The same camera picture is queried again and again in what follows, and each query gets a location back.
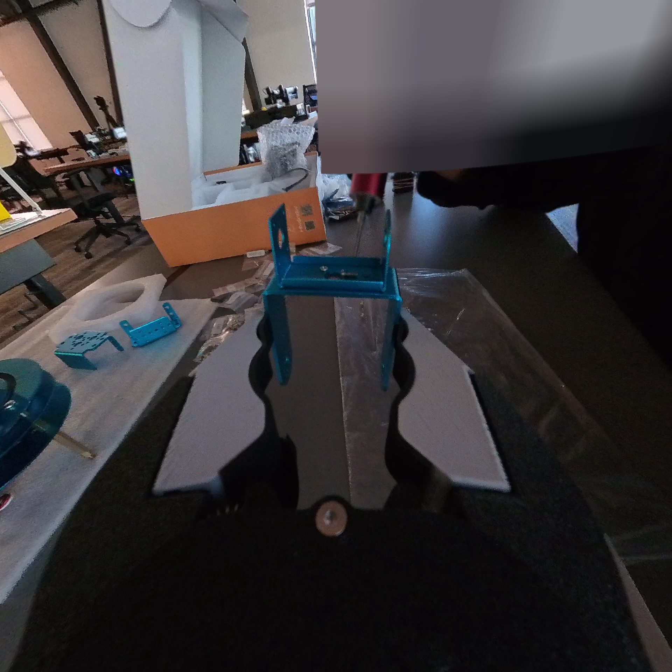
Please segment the white foam insert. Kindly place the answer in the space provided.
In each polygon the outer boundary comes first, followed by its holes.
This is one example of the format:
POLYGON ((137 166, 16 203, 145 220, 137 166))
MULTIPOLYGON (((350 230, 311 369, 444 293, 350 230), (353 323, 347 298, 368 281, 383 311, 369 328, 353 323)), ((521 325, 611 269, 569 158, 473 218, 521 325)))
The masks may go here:
POLYGON ((161 274, 89 290, 72 304, 61 325, 80 331, 107 331, 122 322, 146 323, 159 306, 166 278, 161 274))

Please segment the wooden background desk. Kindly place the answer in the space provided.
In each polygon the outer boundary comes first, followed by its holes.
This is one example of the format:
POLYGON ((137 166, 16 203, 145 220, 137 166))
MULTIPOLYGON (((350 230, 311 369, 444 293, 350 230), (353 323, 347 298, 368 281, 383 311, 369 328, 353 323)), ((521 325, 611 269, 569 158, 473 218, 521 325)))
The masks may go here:
POLYGON ((48 176, 62 175, 68 172, 82 172, 90 169, 104 169, 122 164, 130 164, 131 156, 129 153, 121 155, 106 155, 97 158, 82 159, 80 161, 71 161, 67 163, 57 163, 44 168, 44 174, 48 176))

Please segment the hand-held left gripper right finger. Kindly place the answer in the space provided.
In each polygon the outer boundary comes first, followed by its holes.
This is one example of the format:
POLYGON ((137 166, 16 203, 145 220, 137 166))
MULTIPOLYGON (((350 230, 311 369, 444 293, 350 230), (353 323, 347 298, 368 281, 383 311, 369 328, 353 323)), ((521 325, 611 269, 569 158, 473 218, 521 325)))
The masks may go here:
POLYGON ((385 461, 397 484, 416 489, 422 509, 446 509, 460 491, 510 495, 474 372, 412 315, 395 345, 385 461))

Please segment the clear plastic bag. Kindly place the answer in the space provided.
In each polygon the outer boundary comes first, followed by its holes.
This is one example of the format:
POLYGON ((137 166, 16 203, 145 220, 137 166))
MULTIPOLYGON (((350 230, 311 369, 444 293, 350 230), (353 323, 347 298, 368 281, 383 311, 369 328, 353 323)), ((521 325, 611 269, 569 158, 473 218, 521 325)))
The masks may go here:
MULTIPOLYGON (((491 383, 550 448, 579 488, 629 571, 671 562, 671 505, 627 463, 605 432, 467 271, 402 269, 402 315, 412 315, 491 383)), ((381 300, 335 298, 348 478, 354 503, 377 508, 390 493, 384 443, 393 396, 380 388, 386 321, 381 300)))

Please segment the orange and white cardboard box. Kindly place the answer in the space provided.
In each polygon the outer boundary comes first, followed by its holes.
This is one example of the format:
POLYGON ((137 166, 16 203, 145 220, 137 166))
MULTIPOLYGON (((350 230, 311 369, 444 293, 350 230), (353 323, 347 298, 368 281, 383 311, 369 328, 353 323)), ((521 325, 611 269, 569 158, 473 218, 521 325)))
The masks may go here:
POLYGON ((239 167, 248 16, 234 1, 103 1, 142 223, 169 266, 326 239, 321 160, 271 180, 239 167))

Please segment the brass standoff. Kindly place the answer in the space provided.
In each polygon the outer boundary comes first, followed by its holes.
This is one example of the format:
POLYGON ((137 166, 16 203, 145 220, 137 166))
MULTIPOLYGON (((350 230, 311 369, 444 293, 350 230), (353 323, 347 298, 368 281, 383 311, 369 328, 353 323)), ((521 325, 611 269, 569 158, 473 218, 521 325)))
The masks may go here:
POLYGON ((54 441, 85 459, 94 460, 97 458, 97 455, 93 450, 63 431, 59 431, 55 434, 54 441))

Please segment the blue wide perforated bracket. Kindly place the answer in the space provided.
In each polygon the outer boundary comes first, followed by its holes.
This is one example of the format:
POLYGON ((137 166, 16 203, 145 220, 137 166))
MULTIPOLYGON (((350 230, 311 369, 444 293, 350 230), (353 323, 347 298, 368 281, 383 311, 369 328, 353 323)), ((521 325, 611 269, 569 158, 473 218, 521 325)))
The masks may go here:
POLYGON ((59 343, 54 355, 69 368, 94 371, 97 366, 89 360, 88 353, 105 343, 110 343, 116 351, 124 351, 118 340, 106 331, 83 331, 70 335, 59 343))

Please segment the white instruction sheet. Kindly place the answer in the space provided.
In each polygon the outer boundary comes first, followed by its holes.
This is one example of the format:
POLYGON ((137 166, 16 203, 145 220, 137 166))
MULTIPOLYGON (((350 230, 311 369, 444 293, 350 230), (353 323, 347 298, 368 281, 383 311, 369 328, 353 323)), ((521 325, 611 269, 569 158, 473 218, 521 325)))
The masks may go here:
POLYGON ((133 348, 121 335, 124 351, 105 343, 90 355, 96 370, 74 370, 55 357, 55 344, 45 331, 52 319, 1 350, 2 359, 23 357, 38 362, 69 388, 72 403, 63 432, 94 453, 94 458, 85 458, 52 441, 5 488, 12 497, 1 511, 2 602, 133 428, 214 311, 209 299, 176 300, 172 307, 182 322, 176 332, 143 348, 133 348))

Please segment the black office chair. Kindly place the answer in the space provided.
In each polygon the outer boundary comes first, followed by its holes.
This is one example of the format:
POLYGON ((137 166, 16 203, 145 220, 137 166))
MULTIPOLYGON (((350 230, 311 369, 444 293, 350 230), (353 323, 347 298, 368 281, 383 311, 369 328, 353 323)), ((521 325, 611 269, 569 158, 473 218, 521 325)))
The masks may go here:
POLYGON ((120 237, 130 246, 142 232, 139 215, 124 218, 114 201, 114 195, 101 191, 95 195, 72 197, 66 200, 69 208, 77 215, 77 222, 91 221, 93 226, 74 242, 74 251, 85 259, 92 259, 91 248, 101 237, 120 237))

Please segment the blue slim U bracket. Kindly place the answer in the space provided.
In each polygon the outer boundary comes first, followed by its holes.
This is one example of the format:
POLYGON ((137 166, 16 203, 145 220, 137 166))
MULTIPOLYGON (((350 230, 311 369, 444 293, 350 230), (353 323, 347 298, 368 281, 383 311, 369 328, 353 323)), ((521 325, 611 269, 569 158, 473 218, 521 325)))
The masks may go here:
POLYGON ((181 320, 169 302, 162 304, 165 315, 138 327, 128 321, 119 322, 133 348, 142 348, 160 340, 181 328, 181 320))

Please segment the pile of small parts bags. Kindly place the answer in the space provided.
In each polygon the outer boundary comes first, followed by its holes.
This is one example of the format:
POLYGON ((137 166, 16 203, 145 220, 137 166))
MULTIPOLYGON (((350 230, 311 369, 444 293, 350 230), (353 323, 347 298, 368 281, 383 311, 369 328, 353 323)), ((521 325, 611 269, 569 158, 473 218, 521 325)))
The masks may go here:
MULTIPOLYGON (((261 368, 273 364, 271 346, 261 342, 257 329, 267 339, 268 324, 261 298, 251 293, 260 287, 261 280, 249 278, 240 287, 229 287, 213 297, 220 308, 229 313, 218 317, 222 322, 219 332, 206 329, 206 343, 196 357, 196 367, 191 378, 214 379, 219 376, 247 378, 253 361, 261 356, 261 368)), ((287 295, 288 325, 290 335, 296 339, 290 344, 296 356, 295 364, 308 362, 322 371, 337 367, 337 340, 335 337, 335 309, 333 299, 325 296, 287 295)))

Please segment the red screwdriver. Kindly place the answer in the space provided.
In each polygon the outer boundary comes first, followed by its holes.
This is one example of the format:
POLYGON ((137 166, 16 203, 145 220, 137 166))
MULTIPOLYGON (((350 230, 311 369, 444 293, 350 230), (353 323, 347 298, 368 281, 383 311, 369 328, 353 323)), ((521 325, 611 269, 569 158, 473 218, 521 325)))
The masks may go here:
POLYGON ((354 173, 351 176, 350 198, 357 212, 355 257, 359 256, 364 225, 368 216, 383 202, 388 175, 388 173, 354 173))

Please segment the blue toy robot arm base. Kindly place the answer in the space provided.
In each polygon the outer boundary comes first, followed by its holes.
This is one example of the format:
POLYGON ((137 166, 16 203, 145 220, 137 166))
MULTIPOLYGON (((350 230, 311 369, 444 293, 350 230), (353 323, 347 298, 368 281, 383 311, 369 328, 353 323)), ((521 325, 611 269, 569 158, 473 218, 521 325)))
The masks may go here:
POLYGON ((2 489, 46 449, 70 408, 70 390, 37 362, 1 360, 2 489))

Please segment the wooden table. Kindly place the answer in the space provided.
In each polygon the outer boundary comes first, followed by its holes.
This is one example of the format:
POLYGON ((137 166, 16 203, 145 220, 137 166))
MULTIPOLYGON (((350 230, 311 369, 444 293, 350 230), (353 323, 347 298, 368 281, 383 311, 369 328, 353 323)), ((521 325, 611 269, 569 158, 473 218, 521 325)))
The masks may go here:
POLYGON ((47 310, 62 304, 65 301, 62 292, 44 276, 56 265, 56 260, 39 244, 38 238, 75 220, 76 214, 70 208, 12 216, 10 226, 1 228, 1 293, 23 285, 47 310))

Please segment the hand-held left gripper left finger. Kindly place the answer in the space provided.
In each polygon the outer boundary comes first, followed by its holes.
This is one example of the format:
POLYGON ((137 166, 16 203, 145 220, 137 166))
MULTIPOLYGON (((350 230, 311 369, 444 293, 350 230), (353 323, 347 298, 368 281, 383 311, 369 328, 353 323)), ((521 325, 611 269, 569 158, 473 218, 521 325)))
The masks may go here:
POLYGON ((297 507, 296 448, 280 436, 266 393, 271 344, 265 315, 249 314, 196 366, 153 495, 205 492, 233 508, 262 487, 281 507, 297 507))

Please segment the pile of blue packets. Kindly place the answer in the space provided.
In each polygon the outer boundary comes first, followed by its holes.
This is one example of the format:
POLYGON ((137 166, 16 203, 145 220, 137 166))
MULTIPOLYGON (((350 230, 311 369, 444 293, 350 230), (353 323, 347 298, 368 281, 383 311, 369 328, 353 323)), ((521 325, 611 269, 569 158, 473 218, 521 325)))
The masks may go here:
POLYGON ((340 188, 328 191, 321 199, 321 206, 324 218, 328 221, 350 220, 356 218, 359 213, 354 199, 340 188))

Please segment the blue short U bracket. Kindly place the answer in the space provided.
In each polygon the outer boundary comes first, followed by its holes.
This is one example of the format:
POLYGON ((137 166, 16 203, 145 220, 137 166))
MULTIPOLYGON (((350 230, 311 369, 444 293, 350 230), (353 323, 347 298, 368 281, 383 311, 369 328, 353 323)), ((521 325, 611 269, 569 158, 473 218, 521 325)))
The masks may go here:
POLYGON ((382 292, 392 272, 391 211, 385 212, 382 257, 291 256, 285 204, 281 204, 268 220, 274 263, 274 280, 281 288, 293 290, 364 290, 382 292), (320 266, 349 269, 358 273, 357 280, 326 280, 320 266))

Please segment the bubble wrap bag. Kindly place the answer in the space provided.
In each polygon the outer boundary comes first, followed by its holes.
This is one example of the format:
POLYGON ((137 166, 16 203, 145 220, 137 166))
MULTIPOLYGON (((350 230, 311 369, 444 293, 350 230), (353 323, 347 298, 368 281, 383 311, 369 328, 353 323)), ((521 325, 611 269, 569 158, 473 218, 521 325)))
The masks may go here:
POLYGON ((261 162, 272 180, 308 167, 306 152, 315 135, 314 124, 274 120, 257 129, 261 162))

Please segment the blue long-legged U bracket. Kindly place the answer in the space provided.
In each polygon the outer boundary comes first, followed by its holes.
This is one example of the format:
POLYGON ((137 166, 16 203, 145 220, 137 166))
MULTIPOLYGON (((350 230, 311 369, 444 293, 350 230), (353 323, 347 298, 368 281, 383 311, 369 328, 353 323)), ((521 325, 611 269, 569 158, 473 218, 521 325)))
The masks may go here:
POLYGON ((364 290, 293 290, 281 288, 280 284, 273 280, 263 293, 265 315, 268 318, 271 329, 271 343, 275 371, 281 384, 287 384, 292 373, 292 346, 290 339, 290 326, 286 310, 287 296, 325 296, 329 298, 358 298, 371 300, 385 300, 386 321, 382 337, 382 353, 380 358, 380 387, 387 391, 392 374, 394 362, 394 332, 400 322, 402 298, 395 272, 387 280, 382 292, 364 290))

